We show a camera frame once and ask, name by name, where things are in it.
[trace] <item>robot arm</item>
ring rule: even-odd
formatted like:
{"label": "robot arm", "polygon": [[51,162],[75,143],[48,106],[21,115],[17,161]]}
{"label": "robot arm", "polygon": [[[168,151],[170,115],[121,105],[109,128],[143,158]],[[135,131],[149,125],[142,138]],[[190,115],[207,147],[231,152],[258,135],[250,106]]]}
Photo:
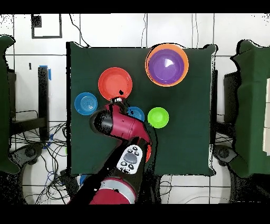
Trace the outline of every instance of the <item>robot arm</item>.
{"label": "robot arm", "polygon": [[144,123],[125,114],[119,101],[105,105],[90,117],[90,127],[119,139],[97,175],[84,181],[83,186],[69,204],[133,204],[136,202],[146,158],[150,156],[150,137]]}

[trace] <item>black border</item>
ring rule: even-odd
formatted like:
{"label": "black border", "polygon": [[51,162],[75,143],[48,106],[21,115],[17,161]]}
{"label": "black border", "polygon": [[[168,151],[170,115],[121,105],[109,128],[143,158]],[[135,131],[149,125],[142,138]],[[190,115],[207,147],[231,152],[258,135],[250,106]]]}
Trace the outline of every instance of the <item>black border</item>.
{"label": "black border", "polygon": [[52,38],[62,38],[62,16],[59,14],[59,36],[35,36],[34,26],[32,29],[32,39],[52,39]]}

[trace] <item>orange bowl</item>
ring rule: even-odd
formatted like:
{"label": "orange bowl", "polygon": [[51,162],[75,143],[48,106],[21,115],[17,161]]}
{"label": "orange bowl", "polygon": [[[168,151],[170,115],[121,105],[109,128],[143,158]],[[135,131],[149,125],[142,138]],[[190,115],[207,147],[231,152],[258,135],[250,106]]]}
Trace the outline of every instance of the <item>orange bowl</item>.
{"label": "orange bowl", "polygon": [[[174,83],[172,84],[161,84],[157,81],[155,81],[150,72],[149,72],[149,61],[150,61],[150,58],[158,51],[160,50],[163,50],[163,49],[170,49],[170,50],[173,50],[175,52],[177,52],[180,57],[182,58],[183,62],[184,62],[184,71],[183,71],[183,74],[182,76]],[[187,72],[188,72],[188,57],[186,55],[186,53],[183,51],[183,49],[181,47],[179,47],[178,45],[176,44],[171,44],[171,43],[163,43],[163,44],[160,44],[158,46],[156,46],[155,48],[153,48],[147,55],[146,57],[146,62],[145,62],[145,68],[146,68],[146,73],[147,73],[147,76],[149,77],[149,79],[159,85],[159,86],[163,86],[163,87],[171,87],[171,86],[175,86],[177,85],[178,83],[180,83],[184,77],[186,76]]]}

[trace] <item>green cloth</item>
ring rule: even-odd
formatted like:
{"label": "green cloth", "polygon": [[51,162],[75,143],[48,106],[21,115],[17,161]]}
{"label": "green cloth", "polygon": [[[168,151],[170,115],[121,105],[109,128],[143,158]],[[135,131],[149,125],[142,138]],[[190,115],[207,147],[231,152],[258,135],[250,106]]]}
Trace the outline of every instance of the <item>green cloth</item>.
{"label": "green cloth", "polygon": [[239,111],[236,119],[235,150],[239,154],[230,164],[241,178],[254,173],[270,174],[270,156],[263,152],[266,79],[270,78],[270,48],[245,40],[233,57],[242,83],[237,90]]}
{"label": "green cloth", "polygon": [[158,136],[155,174],[213,175],[208,167],[211,55],[214,45],[205,49],[184,49],[189,70],[184,80],[173,87],[157,86],[146,75],[144,63],[150,48],[71,48],[71,172],[96,173],[117,142],[95,134],[89,116],[77,113],[78,94],[90,92],[98,107],[108,103],[98,89],[100,74],[107,68],[125,69],[132,78],[128,103],[147,114],[153,107],[169,113],[168,124],[156,129]]}
{"label": "green cloth", "polygon": [[11,162],[7,153],[9,151],[9,125],[10,125],[10,103],[9,103],[9,86],[7,79],[7,63],[5,59],[6,49],[14,44],[14,40],[7,35],[0,35],[0,171],[7,173],[19,172],[19,167]]}

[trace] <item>blue bowl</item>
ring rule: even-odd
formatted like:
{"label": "blue bowl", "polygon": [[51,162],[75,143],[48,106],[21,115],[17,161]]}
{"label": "blue bowl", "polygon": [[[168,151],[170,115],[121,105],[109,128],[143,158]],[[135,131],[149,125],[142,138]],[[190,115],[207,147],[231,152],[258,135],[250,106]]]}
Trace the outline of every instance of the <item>blue bowl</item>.
{"label": "blue bowl", "polygon": [[97,109],[98,101],[93,94],[89,92],[83,92],[77,95],[74,106],[79,114],[91,115]]}
{"label": "blue bowl", "polygon": [[144,113],[139,107],[129,107],[128,115],[144,122]]}

